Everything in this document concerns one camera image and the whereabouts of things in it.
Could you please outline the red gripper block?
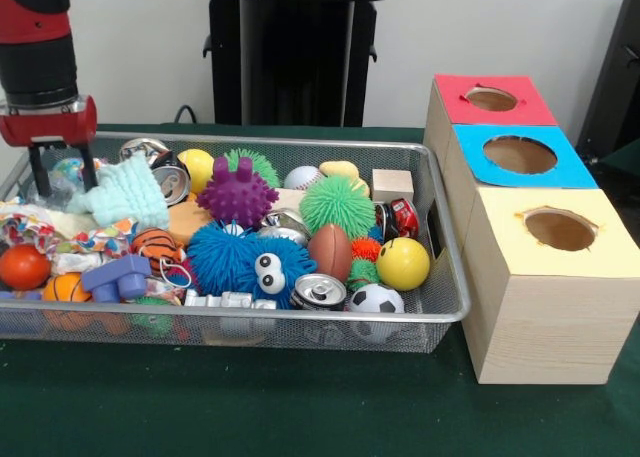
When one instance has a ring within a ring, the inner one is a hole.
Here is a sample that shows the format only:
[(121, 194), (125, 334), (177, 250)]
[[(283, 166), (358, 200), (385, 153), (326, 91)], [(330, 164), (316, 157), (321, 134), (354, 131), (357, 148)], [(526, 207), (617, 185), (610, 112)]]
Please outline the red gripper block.
[(10, 147), (29, 147), (29, 162), (41, 197), (51, 195), (48, 171), (41, 161), (39, 144), (64, 142), (77, 147), (83, 161), (83, 184), (86, 191), (98, 186), (94, 157), (89, 143), (97, 130), (94, 99), (80, 95), (74, 100), (49, 107), (16, 107), (1, 102), (1, 136)]

